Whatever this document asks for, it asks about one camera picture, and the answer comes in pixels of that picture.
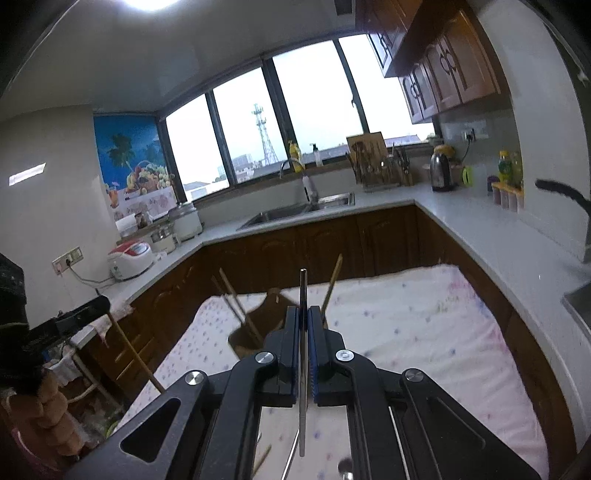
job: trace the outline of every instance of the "fruit poster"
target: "fruit poster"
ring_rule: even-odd
[[[95,117],[96,149],[115,220],[176,205],[156,120],[148,115]]]

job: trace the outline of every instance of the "white floral tablecloth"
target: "white floral tablecloth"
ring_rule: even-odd
[[[322,305],[327,285],[310,286],[309,305]],[[298,289],[284,294],[295,301]],[[247,309],[264,294],[240,296]],[[464,408],[538,471],[548,477],[544,436],[496,320],[457,267],[439,265],[335,285],[326,317],[347,348],[379,368],[420,368]],[[206,300],[155,376],[168,387],[188,370],[208,375],[232,368],[237,358],[227,337],[238,321],[220,297]],[[157,396],[148,383],[120,425]],[[311,404],[306,456],[296,453],[291,479],[340,480],[338,462],[350,455],[344,407]],[[275,480],[298,429],[297,409],[265,408],[257,457],[271,445],[255,480]]]

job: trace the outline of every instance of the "white ceiling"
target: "white ceiling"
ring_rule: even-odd
[[[334,0],[180,0],[157,12],[80,0],[0,98],[0,120],[80,104],[155,111],[263,52],[354,22]]]

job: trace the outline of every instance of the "stainless steel kettle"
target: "stainless steel kettle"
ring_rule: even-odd
[[[453,190],[452,169],[449,159],[445,154],[439,152],[431,156],[429,171],[431,172],[431,187],[434,192],[449,192]]]

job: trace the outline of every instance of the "faucet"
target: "faucet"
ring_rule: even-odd
[[[288,158],[287,160],[285,160],[281,164],[281,167],[279,169],[279,178],[283,177],[283,167],[285,167],[285,165],[288,164],[289,162],[297,163],[301,167],[301,170],[303,172],[301,175],[301,182],[303,184],[302,186],[304,187],[304,194],[306,195],[306,200],[311,205],[317,205],[318,204],[318,191],[316,190],[316,187],[312,183],[312,180],[310,179],[310,177],[306,174],[305,166],[303,166],[299,160],[296,160],[295,158]]]

